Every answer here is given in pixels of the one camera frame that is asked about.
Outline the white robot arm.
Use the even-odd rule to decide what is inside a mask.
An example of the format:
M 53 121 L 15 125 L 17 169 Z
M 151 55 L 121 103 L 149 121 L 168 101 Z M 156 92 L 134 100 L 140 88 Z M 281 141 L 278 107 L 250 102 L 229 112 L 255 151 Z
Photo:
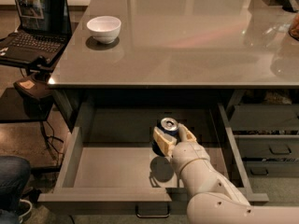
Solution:
M 189 224 L 299 224 L 295 206 L 255 206 L 215 170 L 204 147 L 183 124 L 178 137 L 155 128 L 153 139 L 189 195 Z

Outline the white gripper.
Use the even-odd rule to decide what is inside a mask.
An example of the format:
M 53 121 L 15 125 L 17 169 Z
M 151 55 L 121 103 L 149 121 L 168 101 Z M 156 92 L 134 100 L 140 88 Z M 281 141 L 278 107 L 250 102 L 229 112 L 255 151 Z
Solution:
M 182 142 L 176 145 L 177 133 Z M 176 175 L 180 175 L 183 168 L 192 161 L 210 161 L 205 148 L 196 143 L 196 141 L 194 134 L 184 124 L 180 123 L 178 128 L 174 127 L 171 129 L 155 127 L 153 130 L 152 149 L 159 156 L 171 156 L 171 166 Z

